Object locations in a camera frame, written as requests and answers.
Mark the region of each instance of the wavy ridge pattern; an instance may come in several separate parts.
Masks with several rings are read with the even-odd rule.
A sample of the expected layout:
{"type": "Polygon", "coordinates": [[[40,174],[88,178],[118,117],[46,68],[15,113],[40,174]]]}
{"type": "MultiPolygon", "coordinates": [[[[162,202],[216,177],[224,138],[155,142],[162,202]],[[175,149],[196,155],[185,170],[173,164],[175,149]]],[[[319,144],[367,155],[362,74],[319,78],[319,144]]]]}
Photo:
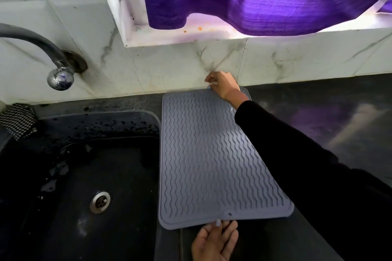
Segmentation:
{"type": "Polygon", "coordinates": [[[217,218],[285,217],[293,209],[235,124],[229,104],[209,90],[164,96],[159,191],[164,228],[217,218]]]}

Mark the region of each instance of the faucet handle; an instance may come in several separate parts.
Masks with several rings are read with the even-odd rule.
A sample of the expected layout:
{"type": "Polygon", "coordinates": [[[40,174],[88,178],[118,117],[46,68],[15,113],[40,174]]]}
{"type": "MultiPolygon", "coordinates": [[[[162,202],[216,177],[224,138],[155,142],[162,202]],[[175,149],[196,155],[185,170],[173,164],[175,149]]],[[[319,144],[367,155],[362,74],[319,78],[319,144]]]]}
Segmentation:
{"type": "Polygon", "coordinates": [[[69,67],[61,67],[49,72],[47,83],[59,91],[67,90],[74,82],[73,72],[69,67]]]}

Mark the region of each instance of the marble wall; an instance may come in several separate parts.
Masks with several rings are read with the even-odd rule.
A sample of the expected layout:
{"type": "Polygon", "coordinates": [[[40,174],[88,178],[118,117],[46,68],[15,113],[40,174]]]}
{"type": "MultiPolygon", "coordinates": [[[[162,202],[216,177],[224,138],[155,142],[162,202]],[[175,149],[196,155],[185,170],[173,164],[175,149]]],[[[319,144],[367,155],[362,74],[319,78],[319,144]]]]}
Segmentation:
{"type": "Polygon", "coordinates": [[[89,65],[71,89],[55,91],[46,83],[54,65],[43,51],[0,39],[0,100],[7,104],[203,88],[211,70],[230,71],[240,85],[392,72],[392,28],[125,49],[106,0],[0,0],[0,21],[80,53],[89,65]]]}

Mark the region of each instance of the black sink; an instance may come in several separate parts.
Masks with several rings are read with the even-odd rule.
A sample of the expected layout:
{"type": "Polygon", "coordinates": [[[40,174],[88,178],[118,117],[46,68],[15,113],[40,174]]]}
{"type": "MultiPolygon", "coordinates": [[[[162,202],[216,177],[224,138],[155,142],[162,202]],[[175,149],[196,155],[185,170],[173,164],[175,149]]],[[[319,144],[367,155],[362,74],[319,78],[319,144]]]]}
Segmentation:
{"type": "MultiPolygon", "coordinates": [[[[152,260],[159,120],[145,111],[65,115],[41,120],[40,132],[8,142],[0,153],[2,165],[11,168],[7,172],[22,172],[28,188],[9,196],[10,210],[19,214],[4,255],[9,260],[152,260]],[[110,201],[94,203],[96,208],[107,204],[95,214],[90,204],[100,191],[110,201]]],[[[2,184],[12,182],[15,177],[2,184]]]]}

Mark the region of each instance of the hand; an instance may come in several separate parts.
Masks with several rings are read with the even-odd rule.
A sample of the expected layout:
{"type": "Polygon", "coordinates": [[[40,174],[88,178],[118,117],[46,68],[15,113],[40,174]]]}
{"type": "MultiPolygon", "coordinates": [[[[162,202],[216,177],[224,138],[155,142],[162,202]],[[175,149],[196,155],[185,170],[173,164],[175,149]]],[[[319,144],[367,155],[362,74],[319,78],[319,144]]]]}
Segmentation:
{"type": "Polygon", "coordinates": [[[193,261],[229,261],[238,240],[237,227],[237,221],[220,220],[203,226],[192,244],[193,261]]]}
{"type": "Polygon", "coordinates": [[[209,87],[215,91],[220,98],[229,102],[235,109],[238,109],[244,101],[249,100],[248,97],[241,92],[239,85],[230,72],[213,71],[204,81],[208,83],[217,82],[216,84],[209,85],[209,87]]]}

